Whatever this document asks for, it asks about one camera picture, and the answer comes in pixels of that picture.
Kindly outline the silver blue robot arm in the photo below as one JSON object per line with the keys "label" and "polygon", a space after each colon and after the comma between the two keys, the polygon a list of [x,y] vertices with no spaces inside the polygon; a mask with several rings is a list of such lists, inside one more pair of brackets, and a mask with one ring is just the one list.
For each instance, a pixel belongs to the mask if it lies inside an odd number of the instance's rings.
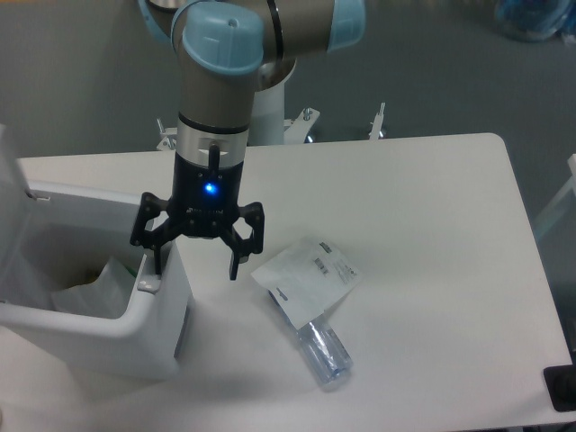
{"label": "silver blue robot arm", "polygon": [[141,197],[130,242],[152,251],[180,237],[222,239],[229,272],[264,246],[260,202],[239,206],[258,72],[266,64],[358,43],[361,1],[143,1],[182,73],[171,196]]}

